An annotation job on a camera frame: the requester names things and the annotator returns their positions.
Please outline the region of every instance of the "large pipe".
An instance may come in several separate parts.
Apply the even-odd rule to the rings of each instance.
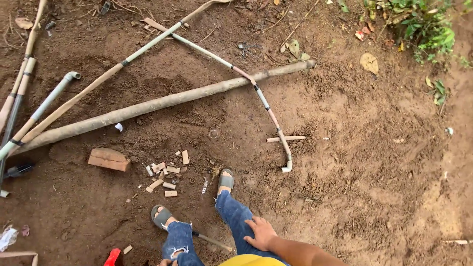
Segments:
[[[269,77],[275,77],[293,73],[296,71],[312,68],[315,66],[314,60],[307,60],[305,62],[297,62],[282,67],[278,67],[271,70],[264,70],[256,73],[252,76],[254,80],[260,81]],[[246,78],[235,78],[232,80],[222,81],[205,87],[191,89],[176,94],[164,96],[162,98],[154,99],[144,103],[139,103],[133,106],[129,106],[123,109],[118,109],[110,113],[92,117],[90,119],[66,125],[63,127],[48,130],[41,133],[39,136],[34,138],[29,143],[23,145],[20,149],[16,150],[13,155],[19,154],[25,151],[35,149],[37,147],[47,145],[53,142],[77,136],[94,129],[98,129],[104,126],[115,124],[126,119],[130,119],[139,115],[143,115],[149,112],[153,112],[159,109],[163,109],[169,106],[175,106],[188,101],[196,100],[206,96],[214,95],[220,92],[231,90],[243,85],[250,84],[250,81]]]
[[[213,3],[228,3],[233,0],[211,0],[206,2],[205,4],[201,5],[198,9],[196,9],[194,12],[191,14],[187,15],[185,18],[183,18],[181,21],[177,22],[174,26],[170,27],[169,30],[161,33],[158,37],[154,38],[151,40],[148,44],[134,52],[132,55],[128,56],[125,60],[122,62],[116,64],[114,67],[111,69],[107,70],[102,76],[98,77],[95,81],[93,81],[89,86],[87,86],[85,89],[83,89],[80,93],[78,93],[76,96],[74,96],[72,99],[67,101],[65,104],[57,108],[52,114],[50,114],[47,118],[45,118],[41,123],[39,123],[36,127],[34,127],[30,132],[28,132],[23,138],[21,138],[20,144],[23,143],[28,143],[32,139],[34,139],[37,135],[39,135],[41,132],[43,132],[46,127],[51,125],[52,122],[56,121],[62,114],[67,112],[71,107],[73,107],[77,102],[79,102],[80,99],[82,99],[87,93],[91,92],[93,89],[95,89],[98,85],[102,84],[104,81],[109,79],[111,76],[115,75],[120,69],[122,69],[124,66],[128,65],[133,59],[137,58],[140,54],[144,53],[147,51],[149,48],[151,48],[153,45],[157,44],[159,41],[164,39],[166,36],[168,36],[170,33],[173,31],[177,30],[181,25],[183,25],[186,21],[190,20],[191,17],[195,16],[196,14],[204,11],[206,8],[208,8],[210,5]],[[12,148],[12,151],[18,149],[20,146],[15,145]]]
[[[13,103],[13,108],[11,109],[11,114],[8,119],[7,127],[5,128],[5,134],[3,135],[3,140],[2,140],[2,146],[5,146],[5,144],[8,143],[8,140],[11,138],[11,134],[13,132],[13,128],[15,127],[15,122],[17,121],[17,114],[18,114],[18,109],[21,106],[21,102],[23,100],[23,96],[25,95],[26,92],[26,87],[28,86],[28,81],[29,77],[31,75],[31,72],[33,71],[33,68],[35,67],[36,59],[33,57],[30,57],[28,59],[28,62],[26,63],[25,71],[23,73],[23,76],[21,78],[21,83],[20,86],[18,87],[18,94],[15,97],[15,102]],[[3,157],[0,161],[0,188],[3,182],[3,171],[5,170],[5,162],[7,158]],[[7,196],[5,193],[1,193],[0,196]]]
[[[64,78],[59,82],[59,84],[53,89],[53,91],[46,97],[46,99],[41,103],[41,105],[36,109],[31,118],[25,123],[25,125],[13,136],[13,138],[3,145],[0,149],[0,158],[4,158],[5,155],[15,146],[21,146],[21,138],[30,130],[30,128],[38,121],[39,117],[44,113],[46,108],[56,99],[56,97],[64,90],[66,85],[72,79],[80,79],[81,75],[77,72],[71,71],[67,73]]]
[[[165,27],[163,27],[158,22],[156,22],[156,21],[154,21],[150,18],[145,18],[144,21],[146,23],[148,23],[150,26],[152,26],[152,27],[154,27],[154,28],[156,28],[160,31],[167,31],[167,29]],[[287,154],[287,157],[288,157],[287,165],[286,165],[286,167],[282,167],[281,170],[282,170],[283,173],[291,172],[291,170],[292,170],[292,153],[291,153],[291,150],[289,148],[288,142],[286,141],[286,138],[284,137],[284,133],[282,132],[281,127],[279,126],[279,123],[278,123],[278,120],[276,119],[276,116],[272,112],[268,101],[264,97],[263,92],[261,91],[261,89],[258,86],[258,84],[256,83],[256,81],[250,75],[248,75],[246,72],[244,72],[243,70],[241,70],[238,67],[234,66],[233,64],[223,60],[222,58],[220,58],[216,54],[213,54],[210,51],[205,50],[204,48],[196,45],[195,43],[193,43],[189,40],[186,40],[186,39],[182,38],[181,36],[179,36],[175,33],[171,33],[170,35],[174,39],[177,39],[178,41],[180,41],[184,44],[187,44],[190,47],[192,47],[192,48],[194,48],[194,49],[196,49],[196,50],[212,57],[213,59],[217,60],[218,62],[222,63],[223,65],[225,65],[225,66],[229,67],[230,69],[234,70],[236,73],[238,73],[238,74],[242,75],[243,77],[250,80],[251,84],[253,85],[254,89],[256,90],[256,94],[260,98],[261,102],[263,103],[264,108],[266,109],[266,111],[268,111],[268,114],[269,114],[272,122],[276,126],[276,131],[278,132],[279,138],[281,139],[281,142],[282,142],[282,146],[284,147],[284,150],[286,151],[286,154]]]
[[[15,84],[13,84],[13,89],[11,90],[10,94],[7,97],[7,100],[3,104],[0,110],[0,132],[3,131],[3,127],[7,122],[8,114],[10,113],[11,106],[15,100],[17,95],[18,87],[20,86],[21,79],[23,78],[23,73],[25,72],[26,63],[28,59],[31,57],[31,52],[33,51],[33,46],[35,45],[36,35],[38,30],[39,21],[41,20],[41,16],[43,14],[44,6],[46,5],[46,0],[40,0],[38,5],[38,12],[36,13],[36,20],[35,24],[31,28],[31,32],[28,37],[28,43],[26,44],[25,56],[23,58],[23,62],[21,63],[20,71],[18,72],[17,79],[15,80]]]

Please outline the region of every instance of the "dirt ground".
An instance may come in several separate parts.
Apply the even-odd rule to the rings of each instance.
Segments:
[[[150,16],[148,10],[170,27],[204,2],[134,0],[129,4],[143,9],[143,16],[110,10],[92,17],[83,16],[97,4],[92,0],[48,1],[45,15],[58,19],[57,25],[51,37],[41,30],[36,41],[33,54],[38,61],[17,128],[67,72],[77,71],[83,78],[72,82],[43,117],[152,39],[139,22]],[[9,14],[12,20],[34,20],[37,3],[2,1],[0,25],[7,27]],[[217,4],[177,33],[243,70],[257,72],[287,63],[289,53],[281,54],[279,44],[313,3],[287,0],[275,6],[270,1],[260,11],[241,8],[242,1]],[[456,62],[448,72],[422,67],[409,52],[383,49],[370,39],[360,42],[354,37],[359,30],[354,13],[362,10],[361,3],[348,4],[352,13],[345,14],[336,3],[320,1],[295,31],[301,50],[316,59],[314,69],[260,84],[286,135],[307,136],[290,143],[292,172],[280,171],[285,165],[282,146],[265,142],[276,132],[254,89],[234,89],[126,120],[121,133],[108,126],[9,159],[8,167],[27,161],[36,166],[26,176],[4,182],[3,189],[12,195],[0,205],[1,224],[12,221],[15,228],[31,228],[29,236],[19,236],[8,250],[34,250],[41,265],[100,265],[112,248],[131,244],[126,265],[156,265],[166,233],[150,221],[155,204],[168,206],[182,221],[192,221],[196,231],[234,245],[214,209],[216,180],[201,195],[211,160],[234,170],[234,197],[270,220],[281,236],[318,245],[349,265],[473,265],[471,245],[442,242],[473,239],[473,72]],[[258,33],[287,8],[290,12],[280,23]],[[455,53],[471,60],[473,16],[455,24]],[[21,43],[16,33],[6,38],[10,44]],[[237,48],[242,42],[261,48],[250,48],[252,54],[243,58]],[[0,98],[5,99],[24,45],[0,51]],[[377,79],[359,64],[365,52],[377,57]],[[426,75],[442,79],[452,91],[441,114],[426,94]],[[50,128],[234,77],[213,60],[164,40]],[[444,132],[446,127],[454,128],[453,136]],[[211,129],[220,129],[221,136],[210,139]],[[88,165],[95,147],[126,154],[131,170]],[[192,163],[178,184],[178,197],[138,189],[151,183],[144,166],[179,164],[174,153],[185,149]],[[306,197],[316,200],[306,202]],[[194,244],[207,265],[235,255],[201,239]],[[27,265],[28,260],[15,263]]]

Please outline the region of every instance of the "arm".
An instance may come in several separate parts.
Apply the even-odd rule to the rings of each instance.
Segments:
[[[346,266],[319,247],[278,237],[264,218],[253,216],[252,219],[245,222],[253,230],[254,239],[245,236],[244,240],[253,247],[261,251],[271,251],[293,266]]]

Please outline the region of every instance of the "pipe elbow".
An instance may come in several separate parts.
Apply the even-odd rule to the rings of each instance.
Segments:
[[[71,71],[71,72],[67,73],[64,76],[64,78],[69,80],[69,81],[71,81],[72,79],[80,79],[81,77],[82,76],[79,73],[75,72],[75,71]]]
[[[288,160],[286,167],[282,167],[283,173],[289,173],[292,171],[292,160]]]

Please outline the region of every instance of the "blue jeans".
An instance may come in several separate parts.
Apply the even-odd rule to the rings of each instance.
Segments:
[[[222,217],[223,221],[230,227],[233,239],[235,240],[236,253],[241,254],[255,254],[262,257],[273,257],[284,262],[279,256],[272,252],[261,251],[243,240],[244,236],[254,238],[253,230],[245,223],[245,220],[251,220],[253,214],[248,207],[244,206],[232,196],[227,190],[223,190],[217,196],[217,203],[215,208]],[[172,222],[168,225],[166,242],[163,245],[163,259],[176,260],[179,266],[204,266],[201,259],[197,256],[194,250],[194,243],[192,241],[192,225],[185,222]],[[173,253],[182,250],[173,258]]]

